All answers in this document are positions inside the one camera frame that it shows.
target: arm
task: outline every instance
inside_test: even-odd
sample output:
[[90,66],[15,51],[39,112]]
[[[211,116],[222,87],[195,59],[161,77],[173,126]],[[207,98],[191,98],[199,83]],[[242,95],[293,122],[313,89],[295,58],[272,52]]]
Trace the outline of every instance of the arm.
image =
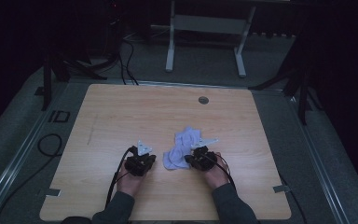
[[134,196],[139,191],[146,175],[134,176],[127,174],[124,167],[125,162],[118,173],[117,192],[107,207],[92,217],[93,224],[126,224],[130,218]]
[[[227,166],[222,162],[220,153],[216,152],[217,163],[223,168]],[[202,172],[208,185],[213,189],[212,196],[217,214],[223,224],[248,224],[257,223],[252,208],[240,197],[229,184],[226,174],[216,165],[209,171]]]

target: white cloth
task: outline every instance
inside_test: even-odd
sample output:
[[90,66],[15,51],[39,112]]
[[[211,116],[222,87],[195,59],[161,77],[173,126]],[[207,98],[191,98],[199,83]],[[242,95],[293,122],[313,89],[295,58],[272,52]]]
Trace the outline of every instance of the white cloth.
[[164,167],[169,170],[189,169],[185,155],[191,154],[191,145],[199,142],[200,138],[201,131],[191,127],[186,127],[181,133],[176,133],[175,146],[163,154]]

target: sleeve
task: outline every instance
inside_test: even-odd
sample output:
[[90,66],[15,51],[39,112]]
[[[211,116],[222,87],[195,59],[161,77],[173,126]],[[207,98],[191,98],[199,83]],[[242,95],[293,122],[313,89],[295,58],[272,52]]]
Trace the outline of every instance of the sleeve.
[[134,204],[133,197],[117,191],[107,207],[92,217],[92,224],[126,224]]
[[215,189],[212,196],[222,224],[257,223],[254,211],[238,197],[231,184]]

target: human hand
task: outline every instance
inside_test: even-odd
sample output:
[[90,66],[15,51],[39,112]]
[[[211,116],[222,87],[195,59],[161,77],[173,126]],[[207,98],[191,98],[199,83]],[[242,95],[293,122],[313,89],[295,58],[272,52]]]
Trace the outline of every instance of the human hand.
[[123,162],[120,171],[118,172],[117,178],[120,179],[117,182],[117,191],[121,191],[134,197],[141,188],[142,182],[144,182],[147,173],[143,176],[132,175],[124,167],[125,163],[126,161]]
[[[217,164],[219,164],[226,170],[227,166],[223,163],[222,158],[220,157],[220,152],[216,152],[215,154],[217,155]],[[209,187],[211,187],[211,189],[217,189],[220,186],[228,183],[227,175],[217,165],[212,167],[211,170],[203,171],[201,173],[204,176]]]

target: table top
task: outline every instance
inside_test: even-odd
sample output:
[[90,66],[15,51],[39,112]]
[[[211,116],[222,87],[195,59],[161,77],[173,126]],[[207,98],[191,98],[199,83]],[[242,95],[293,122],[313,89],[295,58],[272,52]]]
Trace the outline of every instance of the table top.
[[[201,96],[209,103],[199,102]],[[227,161],[238,194],[258,219],[287,219],[291,211],[253,95],[247,90],[90,85],[40,212],[43,220],[92,217],[102,211],[113,174],[138,140],[157,156],[135,197],[131,220],[217,220],[211,190],[195,169],[164,168],[163,152],[186,126]]]

